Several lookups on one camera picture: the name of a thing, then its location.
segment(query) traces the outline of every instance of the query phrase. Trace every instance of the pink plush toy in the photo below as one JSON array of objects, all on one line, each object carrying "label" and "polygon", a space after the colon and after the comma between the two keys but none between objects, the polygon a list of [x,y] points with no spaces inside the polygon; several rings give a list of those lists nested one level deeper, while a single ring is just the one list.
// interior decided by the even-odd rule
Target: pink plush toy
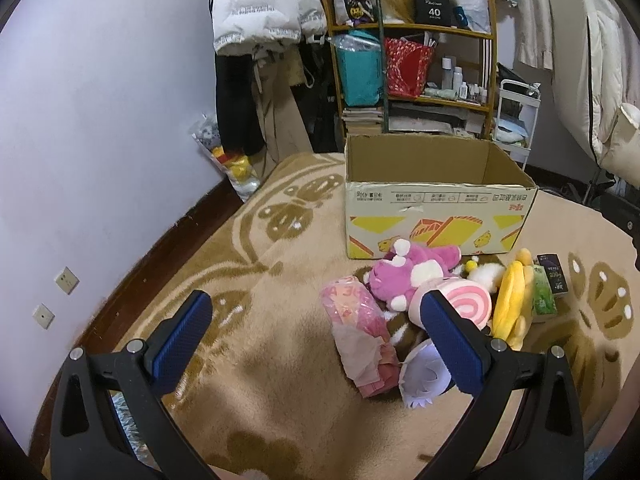
[{"label": "pink plush toy", "polygon": [[385,301],[390,310],[404,312],[416,289],[433,278],[448,278],[460,262],[460,248],[447,246],[437,250],[403,240],[394,242],[384,260],[377,261],[364,276],[371,293]]},{"label": "pink plush toy", "polygon": [[428,262],[429,260],[436,260],[442,267],[445,278],[452,276],[449,271],[456,267],[462,259],[460,248],[456,245],[429,248],[416,242],[404,240],[404,238],[398,238],[398,240],[394,242],[385,259],[390,260],[396,254],[409,258],[414,265]]}]

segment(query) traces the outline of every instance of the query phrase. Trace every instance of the rug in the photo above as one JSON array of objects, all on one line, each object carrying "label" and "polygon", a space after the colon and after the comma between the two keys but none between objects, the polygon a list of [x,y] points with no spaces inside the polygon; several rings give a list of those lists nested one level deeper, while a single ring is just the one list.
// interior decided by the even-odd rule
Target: rug
[{"label": "rug", "polygon": [[[363,399],[345,377],[319,291],[370,262],[347,258],[344,222],[344,157],[286,159],[121,342],[148,336],[194,288],[210,294],[213,322],[163,399],[207,463],[271,480],[413,479],[466,410],[470,397],[456,388],[409,410],[399,392]],[[612,406],[640,350],[631,239],[599,213],[540,192],[520,247],[557,253],[570,282],[559,315],[533,326],[526,349],[565,348],[587,430]],[[419,334],[402,316],[389,325],[406,353]],[[481,464],[499,452],[519,399],[511,396]]]}]

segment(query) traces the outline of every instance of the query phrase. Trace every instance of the white puffer jacket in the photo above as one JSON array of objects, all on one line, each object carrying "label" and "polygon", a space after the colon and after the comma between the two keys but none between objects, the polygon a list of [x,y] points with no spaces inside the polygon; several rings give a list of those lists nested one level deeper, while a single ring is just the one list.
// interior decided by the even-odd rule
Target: white puffer jacket
[{"label": "white puffer jacket", "polygon": [[214,48],[220,56],[282,52],[326,32],[320,0],[213,0]]}]

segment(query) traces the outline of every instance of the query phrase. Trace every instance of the white cart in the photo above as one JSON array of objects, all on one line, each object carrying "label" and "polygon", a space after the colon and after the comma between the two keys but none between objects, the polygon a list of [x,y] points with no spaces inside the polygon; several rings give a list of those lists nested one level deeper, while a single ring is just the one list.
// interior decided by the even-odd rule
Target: white cart
[{"label": "white cart", "polygon": [[[505,85],[521,86],[523,87],[527,95],[519,94],[510,90],[505,90]],[[516,101],[524,106],[520,113],[520,117],[517,120],[513,118],[504,119],[502,114],[502,101],[507,99],[509,101]],[[511,79],[503,79],[500,83],[500,100],[498,101],[498,115],[495,120],[495,128],[492,131],[492,140],[500,146],[505,152],[509,154],[512,160],[520,162],[522,169],[527,165],[529,160],[529,154],[531,153],[531,145],[533,144],[533,135],[536,132],[536,124],[538,123],[538,112],[540,111],[540,90],[537,86],[521,83],[520,81],[514,81]],[[532,124],[530,130],[527,128],[527,123]],[[497,139],[498,128],[503,131],[519,130],[524,134],[523,146],[520,144],[509,144],[501,142]]]}]

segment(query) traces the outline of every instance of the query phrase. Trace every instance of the blue gripper pad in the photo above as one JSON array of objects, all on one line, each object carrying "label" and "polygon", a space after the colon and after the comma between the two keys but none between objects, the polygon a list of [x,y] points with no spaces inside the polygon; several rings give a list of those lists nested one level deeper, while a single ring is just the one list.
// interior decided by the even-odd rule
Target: blue gripper pad
[{"label": "blue gripper pad", "polygon": [[145,368],[160,397],[176,389],[191,357],[211,324],[211,298],[194,290],[171,319],[160,322],[147,340]]},{"label": "blue gripper pad", "polygon": [[439,291],[422,297],[420,320],[458,389],[477,396],[482,390],[484,375],[490,364],[480,355],[487,352],[481,345],[484,336],[472,322],[462,319]]}]

